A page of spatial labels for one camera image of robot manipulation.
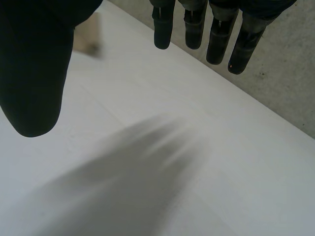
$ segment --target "gray concrete wall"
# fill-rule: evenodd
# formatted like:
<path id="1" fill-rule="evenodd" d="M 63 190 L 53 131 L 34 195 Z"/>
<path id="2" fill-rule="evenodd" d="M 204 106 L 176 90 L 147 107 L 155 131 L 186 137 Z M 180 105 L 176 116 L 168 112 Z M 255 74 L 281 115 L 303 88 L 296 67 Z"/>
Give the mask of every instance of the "gray concrete wall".
<path id="1" fill-rule="evenodd" d="M 153 7 L 149 0 L 110 1 L 154 28 L 151 18 Z M 174 44 L 315 138 L 315 0 L 298 0 L 267 27 L 241 75 L 233 75 L 227 70 L 242 22 L 241 13 L 220 65 L 210 65 L 206 61 L 213 18 L 210 7 L 207 9 L 203 42 L 198 50 L 191 50 L 185 45 L 183 18 L 184 9 L 177 2 L 172 34 Z"/>

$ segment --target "beige object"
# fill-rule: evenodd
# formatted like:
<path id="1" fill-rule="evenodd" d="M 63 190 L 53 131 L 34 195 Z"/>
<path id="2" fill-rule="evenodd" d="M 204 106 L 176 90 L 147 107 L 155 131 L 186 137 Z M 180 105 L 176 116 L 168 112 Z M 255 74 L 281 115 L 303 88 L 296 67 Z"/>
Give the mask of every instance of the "beige object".
<path id="1" fill-rule="evenodd" d="M 73 50 L 90 56 L 98 56 L 101 49 L 100 15 L 93 15 L 74 30 Z"/>

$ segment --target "white floor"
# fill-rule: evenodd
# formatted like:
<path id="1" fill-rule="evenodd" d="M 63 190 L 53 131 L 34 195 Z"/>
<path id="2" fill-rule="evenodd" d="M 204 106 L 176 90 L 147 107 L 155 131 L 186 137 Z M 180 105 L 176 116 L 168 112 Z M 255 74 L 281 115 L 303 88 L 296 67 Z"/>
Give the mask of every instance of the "white floor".
<path id="1" fill-rule="evenodd" d="M 98 219 L 96 230 L 96 220 L 82 210 L 87 204 L 75 211 L 84 221 L 68 221 L 63 209 L 77 206 L 79 195 L 89 199 L 88 190 L 97 192 L 98 185 L 67 191 L 58 185 L 48 190 L 46 183 L 91 160 L 104 137 L 168 113 L 199 129 L 209 153 L 193 185 L 168 209 L 160 235 L 313 235 L 315 141 L 178 47 L 156 49 L 153 31 L 111 3 L 99 11 L 104 58 L 73 54 L 56 127 L 27 139 L 0 113 L 0 234 L 80 229 L 96 236 L 110 229 L 108 235 L 150 235 L 134 229 L 145 227 L 141 220 L 150 210 L 129 218 L 132 225 L 124 216 L 137 216 L 139 209 L 109 207 L 115 217 Z M 37 196 L 44 185 L 48 194 Z M 128 208 L 132 202 L 124 200 Z M 84 231 L 82 224 L 90 226 Z"/>

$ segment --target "black fabric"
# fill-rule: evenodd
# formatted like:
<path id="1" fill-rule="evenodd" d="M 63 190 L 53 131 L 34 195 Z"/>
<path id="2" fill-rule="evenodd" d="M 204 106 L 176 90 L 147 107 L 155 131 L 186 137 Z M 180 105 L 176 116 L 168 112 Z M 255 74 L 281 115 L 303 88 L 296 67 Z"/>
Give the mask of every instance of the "black fabric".
<path id="1" fill-rule="evenodd" d="M 23 136 L 56 124 L 74 27 L 102 0 L 0 0 L 0 105 Z"/>
<path id="2" fill-rule="evenodd" d="M 241 0 L 240 8 L 243 12 L 253 17 L 272 19 L 278 17 L 296 1 L 297 0 Z"/>

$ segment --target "blurry object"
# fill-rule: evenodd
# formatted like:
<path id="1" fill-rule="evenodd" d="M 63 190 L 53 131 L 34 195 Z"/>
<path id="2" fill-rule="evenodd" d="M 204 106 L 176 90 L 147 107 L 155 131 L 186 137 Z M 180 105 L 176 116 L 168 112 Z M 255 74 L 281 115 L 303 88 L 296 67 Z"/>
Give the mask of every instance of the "blurry object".
<path id="1" fill-rule="evenodd" d="M 158 117 L 110 136 L 93 160 L 1 215 L 0 229 L 10 236 L 155 235 L 201 166 L 203 146 L 184 125 Z"/>
<path id="2" fill-rule="evenodd" d="M 73 50 L 98 57 L 101 50 L 100 14 L 93 15 L 74 30 Z"/>

